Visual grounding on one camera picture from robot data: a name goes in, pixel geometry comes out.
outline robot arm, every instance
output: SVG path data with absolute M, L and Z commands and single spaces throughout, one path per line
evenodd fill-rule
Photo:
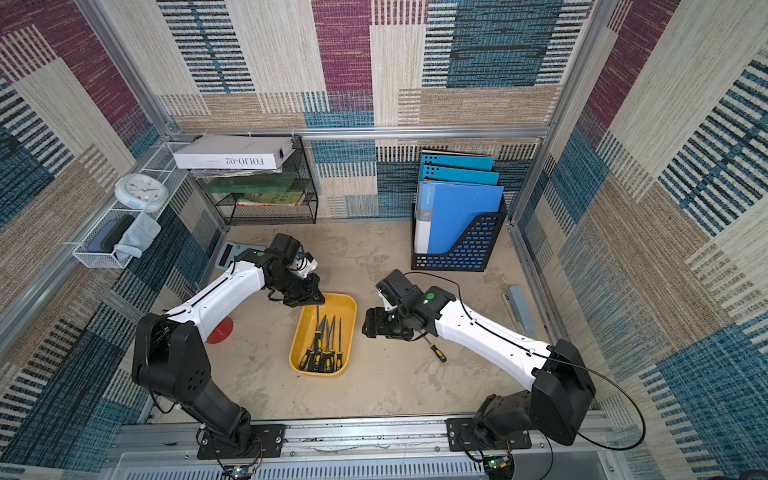
M 266 251 L 246 250 L 188 301 L 165 315 L 148 313 L 139 321 L 131 378 L 153 397 L 173 400 L 204 423 L 207 438 L 230 457 L 247 453 L 253 446 L 250 413 L 211 379 L 203 341 L 238 304 L 265 287 L 281 292 L 287 306 L 324 304 L 316 268 L 312 255 L 282 233 Z
M 265 286 L 282 292 L 287 306 L 322 305 L 325 299 L 318 290 L 319 277 L 310 276 L 317 268 L 317 260 L 300 249 L 296 239 L 278 233 L 270 248 L 243 252 L 200 293 L 168 310 L 168 318 L 179 323 L 194 322 L 200 337 L 207 339 L 236 306 Z
M 572 445 L 596 393 L 576 347 L 551 346 L 492 322 L 439 288 L 422 292 L 399 270 L 376 284 L 396 328 L 425 330 L 484 356 L 525 391 L 491 395 L 475 414 L 475 434 L 486 448 L 516 430 L 537 429 Z

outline black mesh file organizer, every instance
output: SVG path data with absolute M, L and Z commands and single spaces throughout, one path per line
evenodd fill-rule
M 502 201 L 499 212 L 479 214 L 445 253 L 413 253 L 415 216 L 411 219 L 411 270 L 483 272 L 491 258 L 507 210 Z

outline green book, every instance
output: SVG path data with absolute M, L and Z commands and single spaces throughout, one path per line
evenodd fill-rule
M 240 207 L 268 207 L 269 205 L 297 205 L 304 198 L 304 192 L 283 192 L 281 194 L 245 194 L 237 199 Z
M 298 177 L 298 174 L 257 174 L 214 178 L 203 190 L 209 194 L 281 194 L 287 192 Z

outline book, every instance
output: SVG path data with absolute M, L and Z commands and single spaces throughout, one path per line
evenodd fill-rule
M 223 178 L 223 177 L 247 177 L 257 174 L 280 174 L 283 168 L 274 170 L 234 170 L 227 168 L 191 168 L 190 177 L 194 178 Z
M 295 173 L 214 178 L 203 185 L 203 190 L 209 194 L 281 194 L 290 190 L 298 178 Z
M 429 164 L 423 164 L 419 172 L 419 180 L 442 180 L 467 184 L 496 185 L 498 184 L 498 177 L 497 172 Z
M 416 198 L 414 253 L 447 253 L 479 214 L 498 212 L 504 187 L 422 180 Z
M 298 207 L 304 201 L 304 192 L 281 194 L 245 194 L 237 199 L 238 207 L 275 207 L 293 205 Z
M 204 135 L 174 152 L 179 168 L 273 170 L 293 153 L 291 137 Z
M 454 151 L 422 149 L 422 167 L 440 165 L 443 167 L 468 168 L 470 170 L 491 171 L 493 157 L 478 154 L 462 154 Z

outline blue folder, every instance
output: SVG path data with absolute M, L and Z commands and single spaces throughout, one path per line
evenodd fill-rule
M 460 154 L 451 151 L 422 149 L 422 167 L 425 164 L 491 171 L 491 168 L 493 167 L 493 157 L 487 155 Z
M 421 181 L 414 253 L 446 253 L 477 215 L 498 212 L 504 187 Z
M 419 172 L 419 180 L 441 180 L 448 182 L 464 182 L 467 184 L 496 185 L 498 184 L 498 173 L 423 164 L 422 169 Z

